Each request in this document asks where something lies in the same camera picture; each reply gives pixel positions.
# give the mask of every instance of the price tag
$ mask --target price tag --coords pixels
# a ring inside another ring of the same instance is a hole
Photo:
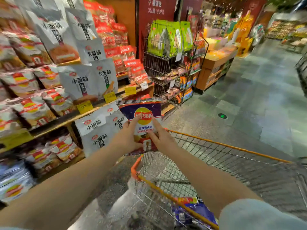
[[[170,85],[169,85],[169,88],[172,88],[175,86],[175,79],[171,81]]]
[[[147,84],[146,81],[144,81],[144,82],[141,84],[141,89],[142,89],[142,90],[145,90],[145,89],[147,89],[147,88],[148,88],[148,84]]]
[[[125,93],[128,95],[136,94],[136,87],[135,86],[126,87]]]
[[[87,100],[87,101],[85,101],[85,102],[83,102],[81,104],[78,104],[77,108],[78,108],[80,114],[84,114],[84,113],[94,109],[93,105],[90,102],[90,100]]]
[[[7,151],[26,142],[29,142],[32,139],[34,139],[34,137],[29,133],[29,131],[26,128],[22,128],[13,134],[2,137],[0,143],[4,144],[5,146],[5,148],[2,150]]]
[[[103,97],[106,100],[106,103],[113,102],[113,101],[115,101],[117,99],[117,97],[116,97],[114,92],[107,93]]]
[[[181,56],[182,56],[182,51],[179,51],[179,52],[177,53],[175,62],[176,62],[176,61],[180,61],[180,60],[181,60]]]

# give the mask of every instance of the gray sleeve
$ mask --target gray sleeve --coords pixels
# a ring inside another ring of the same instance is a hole
[[[307,229],[307,223],[266,202],[240,199],[221,211],[219,227],[220,230],[289,230]]]

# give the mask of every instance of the left hand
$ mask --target left hand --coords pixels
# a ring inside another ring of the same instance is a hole
[[[142,114],[139,114],[130,122],[130,124],[129,121],[125,122],[122,129],[112,138],[109,146],[112,150],[116,151],[116,153],[119,153],[120,156],[143,147],[142,143],[134,142],[133,138],[136,124],[141,118]]]

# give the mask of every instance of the right hand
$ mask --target right hand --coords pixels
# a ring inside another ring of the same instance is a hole
[[[162,126],[161,124],[155,119],[155,117],[151,118],[152,123],[154,124],[155,129],[158,132],[158,137],[152,131],[148,132],[151,140],[154,142],[156,147],[160,152],[164,155],[169,156],[172,151],[176,151],[178,146],[175,138],[172,137]]]

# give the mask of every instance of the shopping cart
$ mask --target shopping cart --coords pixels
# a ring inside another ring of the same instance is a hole
[[[251,152],[199,137],[169,131],[178,145],[210,166],[236,177],[264,201],[282,212],[307,220],[306,168],[290,161]],[[176,220],[171,209],[184,208],[201,229],[218,229],[218,225],[179,203],[175,197],[197,196],[196,190],[176,164],[160,152],[141,155],[131,168],[135,180],[135,196],[143,210],[132,215],[128,225],[140,219],[148,223],[142,229],[174,229],[185,226]]]

